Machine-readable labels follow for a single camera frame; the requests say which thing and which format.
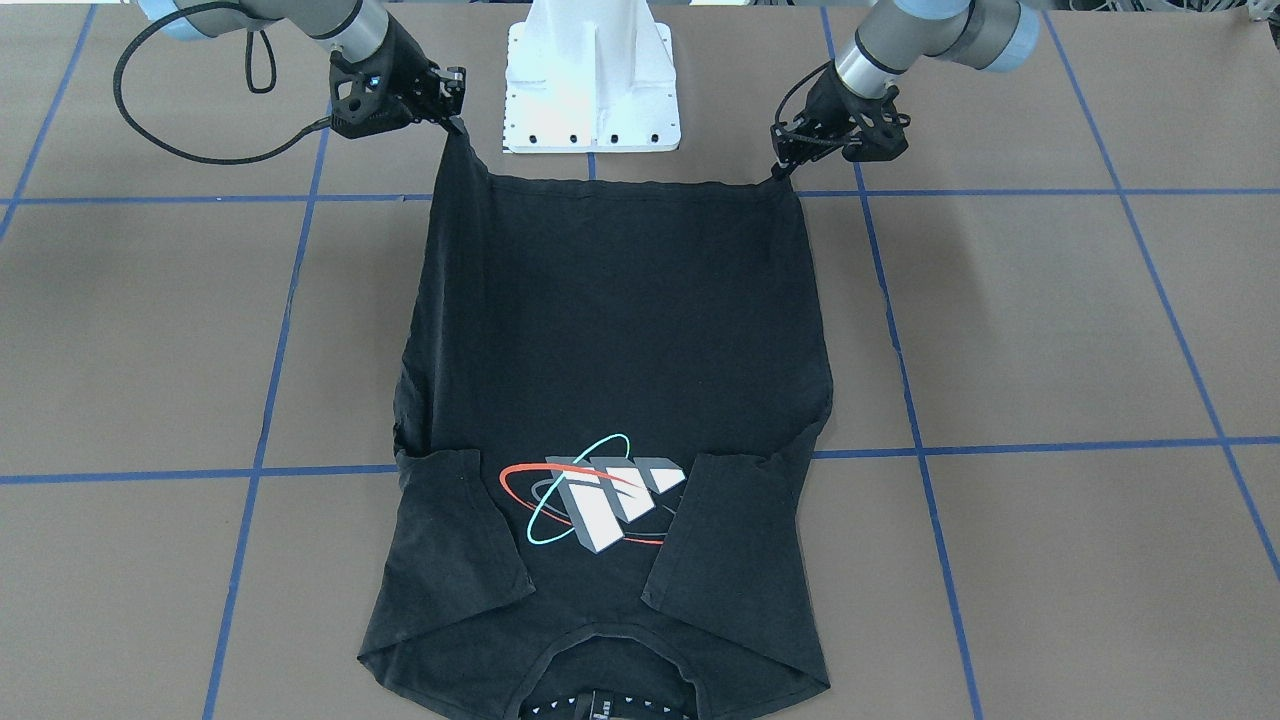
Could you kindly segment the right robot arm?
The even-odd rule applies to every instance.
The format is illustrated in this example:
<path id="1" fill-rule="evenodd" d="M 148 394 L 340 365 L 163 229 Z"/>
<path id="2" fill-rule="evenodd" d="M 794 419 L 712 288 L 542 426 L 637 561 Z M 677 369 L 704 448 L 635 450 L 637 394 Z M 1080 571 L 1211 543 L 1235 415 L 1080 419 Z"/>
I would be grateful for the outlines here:
<path id="1" fill-rule="evenodd" d="M 466 72 L 440 68 L 380 1 L 141 1 L 172 37 L 215 38 L 292 23 L 329 56 L 330 127 L 344 138 L 430 123 L 462 135 Z"/>

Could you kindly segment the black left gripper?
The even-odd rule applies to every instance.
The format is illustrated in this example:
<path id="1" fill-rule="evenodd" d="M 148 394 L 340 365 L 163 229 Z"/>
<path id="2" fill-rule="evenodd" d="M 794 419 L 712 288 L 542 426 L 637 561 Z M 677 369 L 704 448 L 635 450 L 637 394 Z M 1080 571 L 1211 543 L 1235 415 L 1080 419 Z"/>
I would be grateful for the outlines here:
<path id="1" fill-rule="evenodd" d="M 801 90 L 806 90 L 803 109 L 786 120 L 783 110 Z M 856 127 L 845 102 L 849 95 L 836 70 L 812 70 L 785 94 L 771 123 L 772 179 L 787 179 L 800 165 L 850 142 Z"/>

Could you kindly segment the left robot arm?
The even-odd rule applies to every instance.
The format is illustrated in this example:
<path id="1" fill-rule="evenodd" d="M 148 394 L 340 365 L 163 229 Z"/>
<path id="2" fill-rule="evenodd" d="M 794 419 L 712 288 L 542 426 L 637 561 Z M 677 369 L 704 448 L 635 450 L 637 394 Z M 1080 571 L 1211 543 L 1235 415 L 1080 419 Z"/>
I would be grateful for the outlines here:
<path id="1" fill-rule="evenodd" d="M 892 161 L 908 150 L 910 117 L 899 81 L 922 58 L 1005 73 L 1041 36 L 1038 12 L 1020 1 L 878 1 L 846 46 L 803 77 L 771 126 L 772 177 L 833 152 L 850 163 Z"/>

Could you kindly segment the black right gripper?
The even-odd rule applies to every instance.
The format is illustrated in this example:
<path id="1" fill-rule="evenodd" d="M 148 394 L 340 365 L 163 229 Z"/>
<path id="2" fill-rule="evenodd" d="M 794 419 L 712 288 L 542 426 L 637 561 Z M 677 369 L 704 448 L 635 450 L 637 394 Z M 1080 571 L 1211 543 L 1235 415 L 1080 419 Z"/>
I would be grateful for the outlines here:
<path id="1" fill-rule="evenodd" d="M 467 90 L 465 67 L 440 68 L 412 40 L 399 40 L 392 54 L 387 91 L 392 117 L 401 124 L 428 122 L 447 133 L 468 136 L 462 118 Z"/>

